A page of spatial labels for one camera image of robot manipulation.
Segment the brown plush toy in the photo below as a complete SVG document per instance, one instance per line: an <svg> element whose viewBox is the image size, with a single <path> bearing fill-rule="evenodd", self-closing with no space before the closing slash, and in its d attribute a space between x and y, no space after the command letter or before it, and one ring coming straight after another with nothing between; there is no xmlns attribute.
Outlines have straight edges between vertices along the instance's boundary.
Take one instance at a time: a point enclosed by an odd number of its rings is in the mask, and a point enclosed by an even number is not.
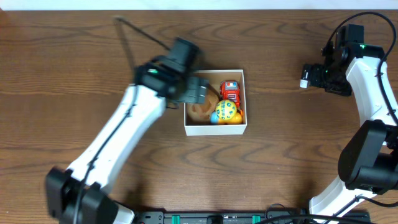
<svg viewBox="0 0 398 224"><path fill-rule="evenodd" d="M188 104L187 114L189 119L195 123L209 123L211 114L220 101L217 91L209 85L203 104Z"/></svg>

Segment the red toy fire truck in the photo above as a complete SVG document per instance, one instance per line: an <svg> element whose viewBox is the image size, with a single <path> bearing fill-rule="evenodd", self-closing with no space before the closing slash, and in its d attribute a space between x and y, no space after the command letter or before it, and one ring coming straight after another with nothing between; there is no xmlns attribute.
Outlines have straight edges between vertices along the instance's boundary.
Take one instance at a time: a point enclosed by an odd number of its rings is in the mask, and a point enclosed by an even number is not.
<svg viewBox="0 0 398 224"><path fill-rule="evenodd" d="M235 80L225 80L220 85L220 95L223 100L230 100L240 107L240 86Z"/></svg>

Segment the yellow blue patterned ball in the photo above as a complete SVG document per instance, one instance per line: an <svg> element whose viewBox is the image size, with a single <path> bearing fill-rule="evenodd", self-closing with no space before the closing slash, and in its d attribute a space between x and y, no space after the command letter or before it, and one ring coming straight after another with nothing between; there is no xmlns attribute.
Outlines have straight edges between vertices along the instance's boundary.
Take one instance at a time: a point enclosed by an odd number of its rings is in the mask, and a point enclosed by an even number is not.
<svg viewBox="0 0 398 224"><path fill-rule="evenodd" d="M237 113L238 107L236 103L231 100L221 100L215 108L215 113L219 119L230 120Z"/></svg>

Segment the yellow rubber duck toy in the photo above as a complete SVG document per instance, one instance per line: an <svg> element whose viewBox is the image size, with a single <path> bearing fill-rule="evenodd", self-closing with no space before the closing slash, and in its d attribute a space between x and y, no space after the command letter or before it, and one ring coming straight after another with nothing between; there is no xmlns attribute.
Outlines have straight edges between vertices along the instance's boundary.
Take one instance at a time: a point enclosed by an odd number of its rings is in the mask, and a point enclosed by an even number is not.
<svg viewBox="0 0 398 224"><path fill-rule="evenodd" d="M237 110L237 113L228 120L225 119L221 119L217 116L216 112L214 111L211 114L211 118L210 118L210 122L211 124L216 124L216 125L238 125L238 124L243 124L243 111L242 110Z"/></svg>

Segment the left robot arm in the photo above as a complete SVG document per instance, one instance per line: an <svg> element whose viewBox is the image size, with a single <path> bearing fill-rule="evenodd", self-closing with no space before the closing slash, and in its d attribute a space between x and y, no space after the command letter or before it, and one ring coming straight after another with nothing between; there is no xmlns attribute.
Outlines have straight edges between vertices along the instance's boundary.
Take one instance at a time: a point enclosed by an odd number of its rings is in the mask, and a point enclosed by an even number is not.
<svg viewBox="0 0 398 224"><path fill-rule="evenodd" d="M176 38L167 55L135 66L134 81L112 117L89 147L66 170L52 168L45 178L49 215L60 223L132 223L136 214L109 197L116 179L150 126L168 103L203 103L208 80L194 76L201 60L195 44Z"/></svg>

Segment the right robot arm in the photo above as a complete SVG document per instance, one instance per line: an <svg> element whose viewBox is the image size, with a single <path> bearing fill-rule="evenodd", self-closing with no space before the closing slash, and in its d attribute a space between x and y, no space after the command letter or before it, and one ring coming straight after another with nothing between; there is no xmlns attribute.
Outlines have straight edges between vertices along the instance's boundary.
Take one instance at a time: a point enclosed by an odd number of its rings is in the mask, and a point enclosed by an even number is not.
<svg viewBox="0 0 398 224"><path fill-rule="evenodd" d="M338 176L309 202L312 215L343 217L368 198L397 189L397 102L384 50L364 42L364 27L348 24L322 51L323 64L303 66L301 88L355 97L360 128L338 161Z"/></svg>

